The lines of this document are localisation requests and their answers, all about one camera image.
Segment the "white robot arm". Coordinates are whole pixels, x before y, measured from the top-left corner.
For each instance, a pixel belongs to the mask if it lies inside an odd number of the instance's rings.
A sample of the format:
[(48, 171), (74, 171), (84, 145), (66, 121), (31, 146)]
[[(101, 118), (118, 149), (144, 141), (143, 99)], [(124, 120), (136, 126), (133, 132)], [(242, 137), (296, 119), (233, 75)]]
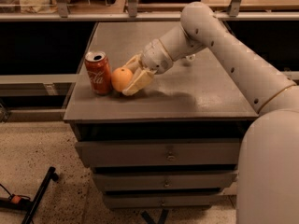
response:
[(259, 116), (239, 152), (236, 224), (299, 224), (299, 86), (231, 35), (207, 5), (187, 5), (177, 27), (126, 64), (134, 76), (123, 94), (204, 48)]

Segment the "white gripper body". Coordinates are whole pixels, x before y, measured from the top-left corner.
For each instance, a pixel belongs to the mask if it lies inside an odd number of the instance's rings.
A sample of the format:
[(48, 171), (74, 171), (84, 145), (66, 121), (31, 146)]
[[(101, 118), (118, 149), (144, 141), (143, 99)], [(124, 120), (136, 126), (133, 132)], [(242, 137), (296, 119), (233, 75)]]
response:
[(155, 75), (163, 74), (173, 66), (171, 57), (159, 39), (152, 40), (144, 47), (141, 53), (141, 62)]

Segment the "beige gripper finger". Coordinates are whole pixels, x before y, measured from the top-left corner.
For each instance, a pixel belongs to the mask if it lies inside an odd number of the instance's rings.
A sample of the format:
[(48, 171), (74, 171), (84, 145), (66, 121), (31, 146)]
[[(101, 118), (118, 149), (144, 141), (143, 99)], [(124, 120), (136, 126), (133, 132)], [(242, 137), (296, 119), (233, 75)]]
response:
[(138, 68), (129, 84), (122, 90), (125, 96), (132, 96), (148, 86), (154, 78), (154, 73), (149, 69)]
[(142, 67), (140, 60), (140, 54), (133, 56), (125, 65), (125, 68), (129, 69), (133, 74), (137, 71), (138, 68)]

